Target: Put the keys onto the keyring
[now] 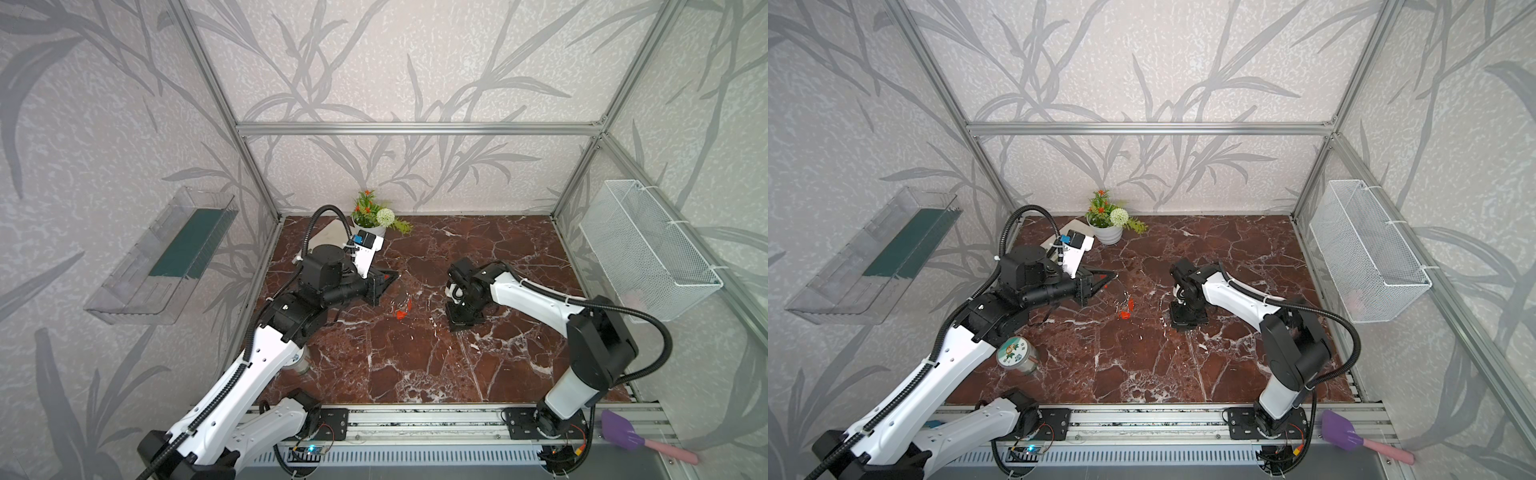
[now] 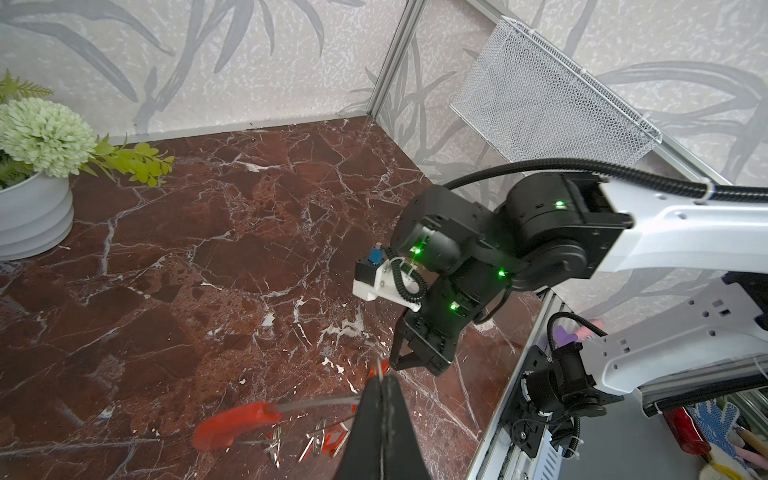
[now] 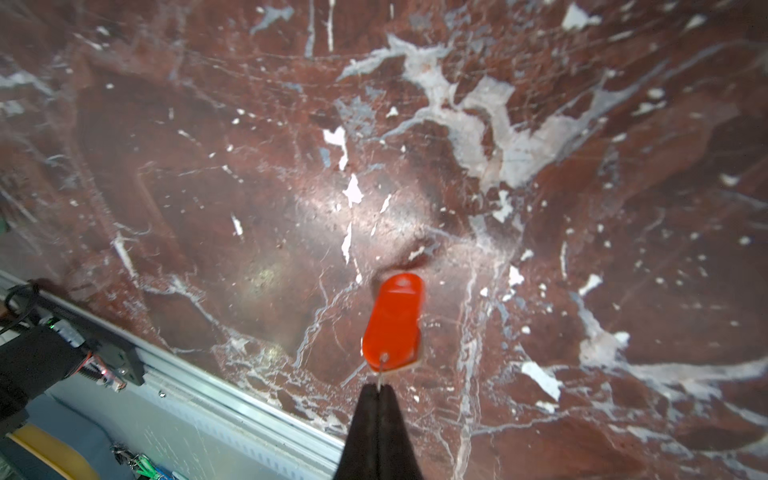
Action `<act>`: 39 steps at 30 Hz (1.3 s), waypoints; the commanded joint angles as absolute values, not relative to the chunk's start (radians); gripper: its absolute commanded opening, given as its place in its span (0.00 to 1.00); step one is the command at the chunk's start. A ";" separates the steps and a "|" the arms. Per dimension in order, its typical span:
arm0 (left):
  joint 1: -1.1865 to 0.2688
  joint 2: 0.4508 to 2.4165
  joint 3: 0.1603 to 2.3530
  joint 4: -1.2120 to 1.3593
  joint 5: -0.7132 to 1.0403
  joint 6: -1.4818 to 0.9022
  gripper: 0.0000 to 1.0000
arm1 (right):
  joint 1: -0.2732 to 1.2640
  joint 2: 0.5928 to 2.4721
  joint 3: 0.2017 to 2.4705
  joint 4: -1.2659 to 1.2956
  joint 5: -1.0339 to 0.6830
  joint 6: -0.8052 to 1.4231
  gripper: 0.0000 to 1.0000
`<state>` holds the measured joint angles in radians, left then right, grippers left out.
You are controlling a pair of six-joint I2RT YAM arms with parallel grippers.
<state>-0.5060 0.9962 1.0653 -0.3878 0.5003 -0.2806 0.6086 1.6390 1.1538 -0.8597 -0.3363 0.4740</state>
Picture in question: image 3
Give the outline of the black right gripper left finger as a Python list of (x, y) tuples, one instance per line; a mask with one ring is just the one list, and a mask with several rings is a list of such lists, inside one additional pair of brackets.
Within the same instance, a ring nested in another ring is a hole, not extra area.
[(378, 479), (379, 389), (366, 384), (360, 393), (334, 479)]

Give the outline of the red tag silver key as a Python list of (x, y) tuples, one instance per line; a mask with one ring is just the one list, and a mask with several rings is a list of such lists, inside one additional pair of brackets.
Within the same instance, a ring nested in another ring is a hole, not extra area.
[(389, 376), (421, 362), (425, 295), (425, 283), (415, 273), (395, 274), (380, 286), (360, 348), (378, 391)]

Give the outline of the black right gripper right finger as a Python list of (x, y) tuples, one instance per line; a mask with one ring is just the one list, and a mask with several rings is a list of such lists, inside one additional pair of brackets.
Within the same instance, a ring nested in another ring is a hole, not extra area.
[(423, 479), (395, 390), (384, 385), (379, 392), (379, 478)]

